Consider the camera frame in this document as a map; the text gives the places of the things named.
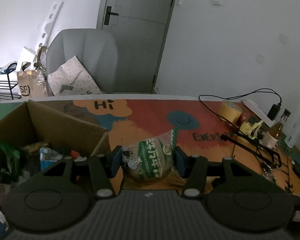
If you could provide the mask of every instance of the blue smiley face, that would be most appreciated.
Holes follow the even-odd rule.
[[[200,126],[197,119],[183,111],[172,111],[167,119],[171,125],[181,130],[195,130]]]

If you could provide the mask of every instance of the wire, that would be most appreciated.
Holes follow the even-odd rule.
[[[217,117],[221,118],[222,120],[225,120],[226,122],[229,123],[229,125],[231,125],[232,127],[234,127],[236,130],[238,130],[240,133],[242,133],[240,131],[240,129],[238,129],[238,127],[236,127],[232,122],[230,122],[228,119],[224,118],[223,116],[217,114],[216,112],[214,112],[213,110],[211,110],[202,100],[201,100],[201,96],[204,96],[204,95],[199,95],[199,101],[205,106],[205,108],[207,108],[211,113],[215,114]]]
[[[239,98],[243,98],[245,96],[248,96],[248,95],[251,95],[251,94],[255,94],[255,93],[269,93],[269,94],[275,94],[277,95],[279,98],[280,98],[280,102],[279,102],[279,105],[281,105],[282,103],[282,98],[281,96],[276,92],[274,91],[273,89],[271,88],[259,88],[257,90],[254,90],[250,93],[247,93],[247,94],[243,94],[243,95],[239,95],[239,96],[234,96],[234,97],[228,97],[228,98],[223,98],[223,97],[219,97],[219,96],[214,96],[214,95],[199,95],[199,98],[200,97],[215,97],[215,98],[220,98],[220,99],[223,99],[223,100],[234,100],[234,99],[239,99]]]
[[[256,146],[256,152],[259,152],[259,154],[261,154],[261,152],[259,151],[257,146]],[[261,164],[261,161],[258,159],[258,157],[255,156],[255,158],[257,159],[258,163]]]
[[[234,158],[235,156],[233,155],[234,154],[234,148],[235,148],[236,144],[234,143],[233,144],[233,149],[232,149],[232,153],[231,153],[231,158]]]

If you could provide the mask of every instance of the box flap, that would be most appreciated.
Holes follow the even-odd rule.
[[[38,102],[27,103],[31,120],[39,140],[47,141],[54,149],[65,147],[88,157],[98,148],[107,148],[106,129],[64,114]]]

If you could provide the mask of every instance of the snack bag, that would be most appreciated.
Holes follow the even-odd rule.
[[[122,168],[125,176],[138,182],[153,183],[167,176],[173,166],[172,152],[178,129],[123,147]]]

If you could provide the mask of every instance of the yellow tape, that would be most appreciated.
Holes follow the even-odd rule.
[[[242,109],[229,101],[222,101],[218,114],[229,120],[232,123],[236,123],[242,113]]]

